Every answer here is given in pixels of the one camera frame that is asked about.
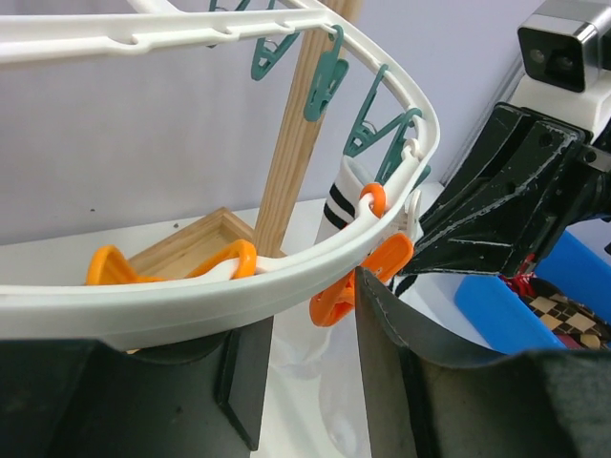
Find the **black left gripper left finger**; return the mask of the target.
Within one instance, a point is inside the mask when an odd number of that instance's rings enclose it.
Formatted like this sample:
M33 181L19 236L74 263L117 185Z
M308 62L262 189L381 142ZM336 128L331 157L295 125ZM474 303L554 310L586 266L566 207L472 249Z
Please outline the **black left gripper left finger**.
M260 443L273 322L127 353L1 343L5 457L247 457Z

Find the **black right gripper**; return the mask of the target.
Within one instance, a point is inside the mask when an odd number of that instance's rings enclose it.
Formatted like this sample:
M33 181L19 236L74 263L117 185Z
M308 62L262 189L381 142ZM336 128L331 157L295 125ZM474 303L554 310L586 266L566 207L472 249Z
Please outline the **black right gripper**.
M510 276L528 257L546 258L568 226L610 221L610 134L570 163L583 132L532 128L535 120L528 109L494 106L473 148L421 217L424 235L403 274Z

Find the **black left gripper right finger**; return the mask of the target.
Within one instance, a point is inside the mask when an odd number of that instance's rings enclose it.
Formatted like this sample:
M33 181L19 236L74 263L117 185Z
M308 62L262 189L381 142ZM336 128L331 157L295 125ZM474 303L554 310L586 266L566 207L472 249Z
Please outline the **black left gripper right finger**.
M473 343L355 273L356 327L375 457L606 457L610 355Z

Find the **white plastic sock hanger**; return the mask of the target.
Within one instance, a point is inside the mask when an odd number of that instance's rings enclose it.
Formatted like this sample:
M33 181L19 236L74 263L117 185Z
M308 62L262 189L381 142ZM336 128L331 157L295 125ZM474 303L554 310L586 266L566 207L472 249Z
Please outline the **white plastic sock hanger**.
M185 12L167 1L136 1L129 14L5 15L5 67L71 58L212 45L320 29L336 32L370 70L389 70L387 87L405 108L419 108L388 181L360 199L346 229L280 259L225 260L192 280L110 286L20 286L1 289L5 339L94 338L135 349L216 334L254 323L309 299L357 266L414 193L433 156L440 127L432 104L377 44L317 1L286 1L278 10Z

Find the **brown argyle sock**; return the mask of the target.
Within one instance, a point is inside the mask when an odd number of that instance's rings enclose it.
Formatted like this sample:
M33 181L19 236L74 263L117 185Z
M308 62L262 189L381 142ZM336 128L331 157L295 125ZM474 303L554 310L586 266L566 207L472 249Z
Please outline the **brown argyle sock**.
M535 298L519 297L566 347L610 349L610 324L581 302L569 298L555 285L536 277Z

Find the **white sock black stripes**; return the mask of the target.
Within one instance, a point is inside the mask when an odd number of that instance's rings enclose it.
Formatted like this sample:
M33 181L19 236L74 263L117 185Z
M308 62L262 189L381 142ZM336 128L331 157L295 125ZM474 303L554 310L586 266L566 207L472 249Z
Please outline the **white sock black stripes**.
M340 168L323 207L315 243L318 244L351 224L363 188L373 182L372 174L355 158L342 156Z

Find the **white clothes peg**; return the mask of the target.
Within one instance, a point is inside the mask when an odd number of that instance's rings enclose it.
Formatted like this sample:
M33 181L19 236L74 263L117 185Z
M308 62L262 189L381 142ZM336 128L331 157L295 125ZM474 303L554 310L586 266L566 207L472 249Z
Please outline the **white clothes peg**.
M395 139L387 151L375 180L385 186L388 180L396 173L396 170L406 159L420 160L420 146L417 139L405 139L400 136ZM425 165L417 176L411 192L403 201L401 210L383 232L382 240L389 239L395 234L403 234L412 242L416 242L422 236L422 229L418 222L420 215L422 193L418 186L431 171L429 165Z

